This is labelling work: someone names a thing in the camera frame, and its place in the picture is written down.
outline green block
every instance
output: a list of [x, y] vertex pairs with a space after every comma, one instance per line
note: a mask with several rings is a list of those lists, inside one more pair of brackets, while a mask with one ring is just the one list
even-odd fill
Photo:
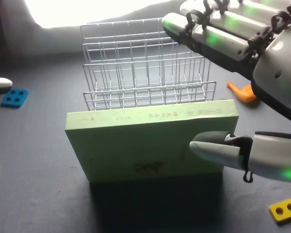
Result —
[[234, 132], [233, 100], [68, 113], [65, 132], [89, 182], [222, 172], [193, 155], [206, 131]]

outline yellow block with holes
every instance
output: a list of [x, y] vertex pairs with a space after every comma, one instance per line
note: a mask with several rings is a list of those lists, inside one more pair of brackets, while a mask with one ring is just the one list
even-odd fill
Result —
[[271, 205], [269, 210], [277, 223], [291, 220], [291, 199]]

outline blue domino block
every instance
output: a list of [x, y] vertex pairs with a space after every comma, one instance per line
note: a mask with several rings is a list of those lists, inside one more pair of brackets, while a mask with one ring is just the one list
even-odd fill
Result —
[[28, 96], [28, 91], [23, 89], [11, 89], [2, 100], [1, 106], [20, 108]]

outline wire rack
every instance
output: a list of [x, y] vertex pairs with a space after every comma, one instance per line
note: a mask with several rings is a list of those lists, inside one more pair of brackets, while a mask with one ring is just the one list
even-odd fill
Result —
[[88, 110], [213, 100], [210, 61], [168, 37], [161, 21], [81, 25]]

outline hole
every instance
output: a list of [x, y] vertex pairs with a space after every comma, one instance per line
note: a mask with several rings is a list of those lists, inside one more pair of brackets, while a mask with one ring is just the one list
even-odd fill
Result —
[[287, 208], [288, 208], [288, 210], [291, 211], [291, 204], [288, 204], [288, 205], [287, 205]]
[[277, 71], [277, 73], [275, 74], [275, 79], [278, 79], [281, 76], [281, 71]]
[[277, 213], [278, 215], [283, 215], [283, 209], [281, 209], [280, 207], [278, 207], [278, 208], [276, 209], [276, 213]]

